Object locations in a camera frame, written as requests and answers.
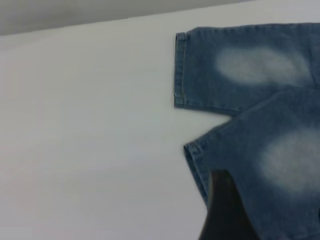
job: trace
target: black object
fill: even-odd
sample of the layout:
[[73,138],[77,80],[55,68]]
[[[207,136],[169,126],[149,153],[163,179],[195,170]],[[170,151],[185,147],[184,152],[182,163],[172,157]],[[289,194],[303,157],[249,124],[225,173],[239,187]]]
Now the black object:
[[208,213],[199,240],[259,240],[227,170],[211,173]]

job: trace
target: white surface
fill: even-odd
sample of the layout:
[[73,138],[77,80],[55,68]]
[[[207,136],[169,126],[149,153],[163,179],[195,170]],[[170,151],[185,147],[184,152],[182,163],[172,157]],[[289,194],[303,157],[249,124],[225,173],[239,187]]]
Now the white surface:
[[317,21],[268,0],[0,37],[0,239],[196,240],[182,145],[227,118],[174,109],[175,33]]

